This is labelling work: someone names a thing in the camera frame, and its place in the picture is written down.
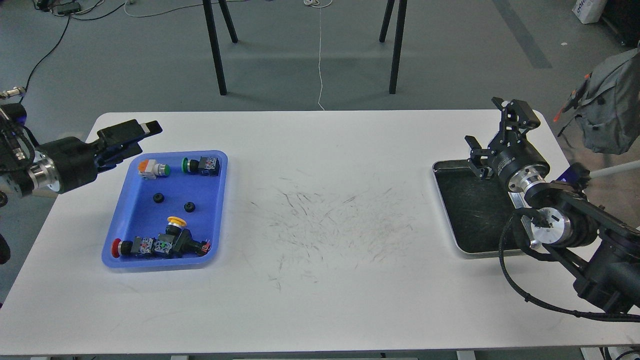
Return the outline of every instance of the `power strip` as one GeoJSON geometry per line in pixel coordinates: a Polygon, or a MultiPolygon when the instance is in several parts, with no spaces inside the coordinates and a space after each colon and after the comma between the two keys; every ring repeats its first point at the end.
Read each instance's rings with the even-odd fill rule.
{"type": "Polygon", "coordinates": [[[72,13],[80,12],[81,7],[79,3],[67,3],[56,6],[56,12],[58,15],[69,15],[72,13]]]}

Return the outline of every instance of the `black cable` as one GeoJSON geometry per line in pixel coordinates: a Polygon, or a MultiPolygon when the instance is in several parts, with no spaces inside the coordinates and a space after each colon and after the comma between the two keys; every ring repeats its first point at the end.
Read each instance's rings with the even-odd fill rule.
{"type": "Polygon", "coordinates": [[[498,244],[498,259],[500,260],[500,267],[502,268],[502,274],[504,278],[507,279],[507,282],[511,287],[518,293],[520,296],[524,298],[526,302],[531,302],[537,306],[542,307],[543,309],[555,311],[558,313],[564,313],[573,315],[577,318],[586,318],[590,320],[602,321],[602,322],[640,322],[640,315],[632,315],[632,314],[609,314],[609,313],[589,313],[584,311],[577,310],[567,310],[561,307],[557,307],[549,304],[548,302],[544,302],[530,293],[524,291],[521,287],[519,287],[516,282],[509,276],[509,272],[507,272],[507,268],[504,264],[504,246],[506,244],[506,233],[511,227],[511,223],[516,213],[514,212],[509,217],[509,221],[502,229],[502,234],[500,235],[500,242],[498,244]]]}
{"type": "Polygon", "coordinates": [[[22,126],[22,128],[27,132],[27,136],[29,137],[29,140],[31,140],[31,143],[33,144],[33,146],[35,146],[35,147],[40,146],[40,143],[35,138],[35,136],[33,136],[33,133],[31,132],[31,130],[28,127],[24,126],[24,125],[22,126]]]}
{"type": "Polygon", "coordinates": [[[629,351],[625,351],[622,354],[618,355],[618,357],[616,358],[616,360],[620,360],[622,359],[623,356],[625,355],[629,355],[629,354],[633,354],[633,353],[637,353],[637,351],[635,350],[629,350],[629,351]]]}
{"type": "MultiPolygon", "coordinates": [[[[67,19],[67,25],[65,26],[65,29],[62,31],[62,35],[60,35],[60,39],[58,39],[58,42],[56,42],[56,45],[53,47],[53,49],[51,49],[45,56],[42,57],[42,59],[40,59],[40,61],[38,61],[38,63],[36,64],[36,66],[33,67],[33,70],[31,70],[31,73],[29,74],[29,77],[27,78],[27,85],[24,87],[24,92],[26,93],[27,90],[29,89],[29,83],[31,82],[31,77],[33,76],[33,73],[36,71],[36,69],[38,68],[38,65],[40,65],[40,63],[42,63],[47,56],[51,55],[51,53],[53,53],[53,51],[58,47],[58,45],[60,45],[60,43],[62,42],[62,38],[65,37],[65,33],[67,32],[67,28],[69,27],[69,22],[71,22],[71,17],[69,17],[67,19]]],[[[19,104],[22,104],[22,100],[24,99],[24,97],[20,98],[20,101],[18,101],[19,104]]]]}
{"type": "Polygon", "coordinates": [[[103,16],[100,16],[100,17],[94,17],[94,18],[91,18],[91,19],[81,19],[81,18],[79,18],[79,17],[72,17],[72,18],[73,18],[74,20],[82,20],[82,21],[91,21],[91,20],[98,20],[98,19],[102,19],[103,17],[107,17],[107,16],[111,15],[112,13],[115,13],[116,11],[118,11],[118,9],[120,9],[121,7],[123,7],[123,6],[124,6],[124,4],[125,4],[125,3],[122,3],[122,4],[121,4],[120,6],[118,6],[117,8],[115,8],[115,9],[111,10],[110,12],[108,12],[108,13],[104,14],[103,16]]]}

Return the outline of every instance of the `table leg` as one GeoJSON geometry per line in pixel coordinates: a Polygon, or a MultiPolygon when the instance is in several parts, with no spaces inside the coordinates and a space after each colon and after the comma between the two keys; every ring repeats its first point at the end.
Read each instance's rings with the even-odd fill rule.
{"type": "Polygon", "coordinates": [[[385,10],[385,18],[382,19],[382,30],[380,30],[380,42],[385,42],[387,38],[387,30],[391,21],[391,12],[394,10],[396,0],[387,0],[387,9],[385,10]]]}
{"type": "Polygon", "coordinates": [[[216,23],[213,21],[213,9],[210,0],[202,0],[204,17],[207,20],[207,30],[209,30],[209,42],[213,53],[213,64],[216,67],[216,77],[218,78],[218,88],[220,95],[227,94],[227,84],[225,84],[225,73],[222,70],[222,59],[220,58],[220,47],[218,46],[218,35],[216,34],[216,23]]]}
{"type": "Polygon", "coordinates": [[[229,30],[229,36],[231,36],[231,42],[236,44],[238,42],[238,36],[236,35],[236,29],[234,23],[231,21],[231,14],[229,14],[229,7],[227,6],[227,0],[219,0],[220,10],[222,10],[222,16],[227,23],[227,29],[229,30]]]}
{"type": "Polygon", "coordinates": [[[398,7],[398,22],[396,25],[396,41],[394,42],[394,58],[391,62],[391,81],[389,83],[389,93],[396,93],[396,85],[398,80],[398,68],[400,67],[400,50],[402,48],[402,36],[404,33],[404,18],[406,17],[406,2],[400,0],[398,7]]]}
{"type": "Polygon", "coordinates": [[[456,351],[458,360],[476,360],[476,353],[473,351],[456,351]]]}

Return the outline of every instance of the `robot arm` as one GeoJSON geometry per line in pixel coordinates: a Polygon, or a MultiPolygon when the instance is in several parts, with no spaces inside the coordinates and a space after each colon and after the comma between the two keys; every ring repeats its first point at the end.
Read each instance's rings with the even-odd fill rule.
{"type": "MultiPolygon", "coordinates": [[[[14,88],[0,92],[0,99],[22,95],[24,89],[14,88]]],[[[0,177],[21,197],[45,186],[65,193],[86,185],[141,153],[138,141],[162,132],[157,121],[129,120],[98,130],[98,140],[92,143],[68,137],[40,145],[24,125],[26,117],[21,104],[0,105],[0,177]]],[[[0,191],[0,207],[6,203],[7,196],[0,191]]],[[[9,246],[0,235],[0,264],[9,258],[9,246]]]]}
{"type": "Polygon", "coordinates": [[[536,210],[527,213],[531,243],[542,244],[575,276],[580,298],[610,314],[640,306],[640,231],[594,206],[576,186],[546,182],[549,165],[526,137],[540,120],[526,102],[492,101],[502,113],[500,129],[488,149],[465,137],[470,169],[480,179],[497,176],[505,191],[522,194],[536,210]],[[589,261],[568,249],[589,245],[597,236],[602,242],[589,261]]]}

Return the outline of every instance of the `gray backpack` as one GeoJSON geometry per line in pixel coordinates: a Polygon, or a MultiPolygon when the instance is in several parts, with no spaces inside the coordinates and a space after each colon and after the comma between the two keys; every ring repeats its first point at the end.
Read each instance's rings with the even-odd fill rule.
{"type": "Polygon", "coordinates": [[[584,146],[593,152],[623,154],[640,135],[639,51],[611,56],[596,66],[562,109],[576,109],[573,118],[582,128],[584,146]]]}

